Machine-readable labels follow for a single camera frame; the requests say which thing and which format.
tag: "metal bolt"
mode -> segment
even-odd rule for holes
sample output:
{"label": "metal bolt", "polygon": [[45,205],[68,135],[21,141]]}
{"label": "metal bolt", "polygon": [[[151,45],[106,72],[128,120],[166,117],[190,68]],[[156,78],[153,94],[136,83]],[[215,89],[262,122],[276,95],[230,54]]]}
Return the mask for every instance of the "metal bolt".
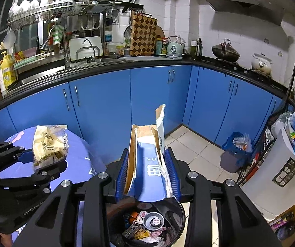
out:
{"label": "metal bolt", "polygon": [[62,187],[66,188],[69,186],[70,183],[71,182],[69,180],[64,180],[64,181],[62,181],[61,185],[62,185]]}
{"label": "metal bolt", "polygon": [[190,178],[197,178],[198,177],[198,173],[195,172],[195,171],[191,171],[191,172],[188,173],[188,176]]}
{"label": "metal bolt", "polygon": [[108,174],[106,173],[106,172],[100,172],[99,174],[98,174],[98,177],[100,178],[100,179],[104,179],[104,178],[106,178],[108,176]]}
{"label": "metal bolt", "polygon": [[227,179],[227,180],[225,181],[225,183],[226,183],[228,186],[230,186],[230,187],[233,187],[234,184],[235,184],[235,182],[234,182],[232,179]]}

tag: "electric kettle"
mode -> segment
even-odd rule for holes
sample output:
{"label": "electric kettle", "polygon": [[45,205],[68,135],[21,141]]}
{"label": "electric kettle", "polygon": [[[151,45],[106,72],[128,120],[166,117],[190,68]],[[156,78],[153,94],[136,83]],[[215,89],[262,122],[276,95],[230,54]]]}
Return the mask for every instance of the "electric kettle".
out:
{"label": "electric kettle", "polygon": [[[177,37],[180,38],[183,42],[179,43],[179,42],[172,42],[171,41],[171,37]],[[186,43],[183,38],[181,38],[180,36],[169,36],[168,37],[169,40],[169,44],[167,46],[167,55],[166,57],[169,58],[174,58],[174,59],[182,59],[182,54],[183,54],[183,49],[184,49],[184,44]]]}

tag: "kitchen counter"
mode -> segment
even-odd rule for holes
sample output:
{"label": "kitchen counter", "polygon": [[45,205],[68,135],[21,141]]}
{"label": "kitchen counter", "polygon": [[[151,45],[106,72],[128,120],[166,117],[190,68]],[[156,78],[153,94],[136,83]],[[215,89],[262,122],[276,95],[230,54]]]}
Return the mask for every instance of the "kitchen counter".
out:
{"label": "kitchen counter", "polygon": [[36,79],[32,82],[24,84],[16,88],[15,92],[12,92],[11,95],[5,97],[0,101],[0,110],[4,107],[24,98],[35,94],[39,91],[51,88],[53,86],[60,85],[69,81],[81,79],[84,77],[98,75],[107,72],[114,72],[120,70],[127,70],[132,68],[140,67],[155,67],[155,66],[173,66],[173,65],[193,65],[204,68],[209,68],[227,75],[234,76],[241,80],[244,80],[248,83],[251,83],[255,86],[258,86],[271,94],[283,98],[286,95],[287,88],[281,84],[269,80],[267,82],[263,81],[263,77],[256,78],[256,74],[253,75],[252,72],[247,70],[234,70],[222,67],[220,65],[215,65],[212,62],[208,61],[198,61],[192,59],[184,60],[172,60],[167,58],[157,58],[157,57],[131,57],[131,58],[121,58],[113,62],[104,62],[104,63],[86,63],[71,69],[59,69],[57,72],[52,75],[47,75]]}

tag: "white pot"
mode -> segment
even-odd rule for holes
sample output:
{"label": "white pot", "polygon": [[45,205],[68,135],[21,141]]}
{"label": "white pot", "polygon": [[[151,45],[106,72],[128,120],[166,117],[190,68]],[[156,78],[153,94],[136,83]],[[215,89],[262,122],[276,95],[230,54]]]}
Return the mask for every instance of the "white pot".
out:
{"label": "white pot", "polygon": [[252,57],[254,58],[252,61],[253,69],[260,70],[266,74],[271,73],[271,59],[267,58],[264,54],[254,54]]}

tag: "black countertop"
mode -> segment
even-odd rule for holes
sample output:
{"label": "black countertop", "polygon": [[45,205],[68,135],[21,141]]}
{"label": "black countertop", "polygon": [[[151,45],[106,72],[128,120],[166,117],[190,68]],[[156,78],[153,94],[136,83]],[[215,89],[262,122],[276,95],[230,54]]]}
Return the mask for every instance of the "black countertop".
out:
{"label": "black countertop", "polygon": [[271,80],[270,78],[257,75],[256,72],[248,71],[238,67],[237,70],[231,66],[223,65],[220,61],[208,58],[208,60],[172,60],[172,59],[160,59],[160,60],[143,60],[143,61],[127,61],[127,62],[110,62],[110,63],[92,63],[91,66],[85,66],[81,68],[74,68],[68,70],[62,70],[50,76],[41,78],[39,81],[35,81],[22,86],[16,93],[2,99],[0,101],[0,110],[6,106],[24,98],[30,96],[39,91],[51,88],[56,85],[60,85],[69,81],[81,79],[84,77],[98,75],[107,72],[141,68],[141,67],[155,67],[155,66],[171,66],[171,65],[194,65],[213,69],[215,71],[234,76],[255,86],[258,86],[275,96],[284,98],[287,92],[287,88],[280,83]]}

